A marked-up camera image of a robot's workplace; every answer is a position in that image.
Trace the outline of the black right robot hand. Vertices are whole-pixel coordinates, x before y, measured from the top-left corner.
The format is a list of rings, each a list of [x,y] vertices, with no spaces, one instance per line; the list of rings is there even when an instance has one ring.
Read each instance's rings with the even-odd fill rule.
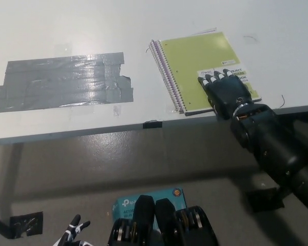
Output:
[[[225,120],[230,119],[240,105],[253,102],[246,85],[229,69],[198,77],[198,82],[215,113]]]

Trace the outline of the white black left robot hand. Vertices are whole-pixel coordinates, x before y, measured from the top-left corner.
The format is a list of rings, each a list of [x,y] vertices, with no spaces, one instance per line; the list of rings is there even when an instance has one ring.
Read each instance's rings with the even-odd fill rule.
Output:
[[[71,223],[68,225],[66,231],[63,233],[62,237],[57,240],[53,246],[93,246],[91,243],[83,240],[75,241],[76,236],[85,228],[90,225],[90,221],[80,223],[81,216],[76,214]]]

